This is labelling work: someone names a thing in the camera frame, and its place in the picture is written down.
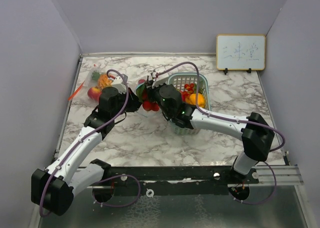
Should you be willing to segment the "red toy apple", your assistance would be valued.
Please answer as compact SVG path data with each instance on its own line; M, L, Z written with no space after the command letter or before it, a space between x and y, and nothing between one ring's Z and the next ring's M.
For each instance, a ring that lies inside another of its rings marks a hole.
M91 87L88 91L87 91L87 95L90 99L94 100L94 101L99 101L99 97L102 93L102 90L99 87Z

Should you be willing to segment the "red toy cherries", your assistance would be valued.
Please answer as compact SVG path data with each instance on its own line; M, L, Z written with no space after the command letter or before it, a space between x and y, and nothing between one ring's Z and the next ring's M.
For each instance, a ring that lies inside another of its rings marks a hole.
M195 83L186 83L184 85L184 93L193 94L196 92L197 85Z

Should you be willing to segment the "orange toy pineapple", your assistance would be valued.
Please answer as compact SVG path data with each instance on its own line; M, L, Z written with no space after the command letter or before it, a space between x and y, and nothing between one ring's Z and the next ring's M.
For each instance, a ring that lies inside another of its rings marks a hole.
M109 78L105 73L93 72L92 80L97 82L99 89L112 86L113 80Z

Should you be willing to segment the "red toy strawberries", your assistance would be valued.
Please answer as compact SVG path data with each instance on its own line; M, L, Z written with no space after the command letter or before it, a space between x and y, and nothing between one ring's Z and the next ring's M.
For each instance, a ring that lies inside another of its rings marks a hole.
M140 85L137 87L135 90L135 93L139 99L139 101L142 103L142 108L146 112L158 112L160 110L160 107L156 102L150 101L148 94L147 94L147 89L145 85Z

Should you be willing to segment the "clear zip top bag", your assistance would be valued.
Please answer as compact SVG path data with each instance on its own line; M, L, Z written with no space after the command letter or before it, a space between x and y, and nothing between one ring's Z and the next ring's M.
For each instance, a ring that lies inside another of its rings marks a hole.
M97 82L92 80L92 74L93 72L99 72L99 73L105 73L103 72L102 68L100 68L97 65L93 65L93 68L89 71L88 75L86 76L84 82L81 83L81 85L73 92L73 94L68 98L68 101L73 100L76 97L84 97L84 95L87 95L87 91L91 88L91 87L97 87ZM115 79L115 76L111 75L107 75L109 78L111 78L112 80Z

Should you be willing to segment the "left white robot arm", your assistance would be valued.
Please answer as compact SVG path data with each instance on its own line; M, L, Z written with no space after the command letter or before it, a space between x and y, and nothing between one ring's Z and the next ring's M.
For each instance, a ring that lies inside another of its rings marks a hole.
M75 196L92 184L106 185L121 178L111 176L111 165L99 159L83 170L77 169L93 148L114 128L116 118L135 112L141 103L128 87L107 87L102 90L98 106L86 118L80 133L67 150L51 165L36 169L31 176L31 201L39 206L39 215L63 215Z

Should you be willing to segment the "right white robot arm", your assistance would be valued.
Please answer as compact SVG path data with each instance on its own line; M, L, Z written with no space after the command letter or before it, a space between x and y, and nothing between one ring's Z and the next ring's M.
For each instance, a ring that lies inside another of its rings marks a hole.
M253 112L248 117L237 117L214 113L183 102L181 93L173 85L148 85L146 88L148 97L176 126L211 130L242 141L243 152L237 156L229 172L234 183L242 183L253 166L267 160L275 133L260 114Z

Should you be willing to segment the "light blue plastic basket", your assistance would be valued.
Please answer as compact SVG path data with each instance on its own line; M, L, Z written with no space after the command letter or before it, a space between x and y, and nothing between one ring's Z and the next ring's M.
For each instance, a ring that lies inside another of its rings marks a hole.
M197 74L195 72L179 72L174 73L169 76L167 80L167 85L173 85L173 87L178 90L179 92L183 93L182 95L182 102L183 106L181 107L179 111L179 116L187 118L188 116L191 116L192 112L195 110L195 105L190 105L188 103L185 103L185 91L188 92L187 89L185 89L186 84L194 84L193 89L199 88L199 94L201 94L204 97L204 106L203 109L211 111L210 106L210 96L209 96L209 84L207 79L200 74L199 79L197 78Z

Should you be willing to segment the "yellow toy pepper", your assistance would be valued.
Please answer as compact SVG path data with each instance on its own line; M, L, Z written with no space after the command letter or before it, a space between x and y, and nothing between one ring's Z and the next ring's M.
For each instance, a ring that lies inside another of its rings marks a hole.
M185 98L185 102L190 105L196 105L197 103L201 108L205 108L206 105L206 100L202 94L196 95L193 93Z

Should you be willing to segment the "small whiteboard with stand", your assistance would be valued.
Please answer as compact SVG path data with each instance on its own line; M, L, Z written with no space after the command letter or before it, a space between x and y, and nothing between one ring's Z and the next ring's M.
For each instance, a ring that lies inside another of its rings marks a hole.
M229 71L262 71L266 66L266 36L219 34L216 36L216 68Z

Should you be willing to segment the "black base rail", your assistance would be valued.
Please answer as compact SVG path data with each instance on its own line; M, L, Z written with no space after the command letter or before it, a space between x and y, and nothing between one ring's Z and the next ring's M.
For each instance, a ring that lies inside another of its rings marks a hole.
M156 196L227 195L229 185L258 184L253 176L238 175L231 166L137 166L117 167L98 159L102 166L102 179L94 182L95 192L115 196L142 196L152 190Z

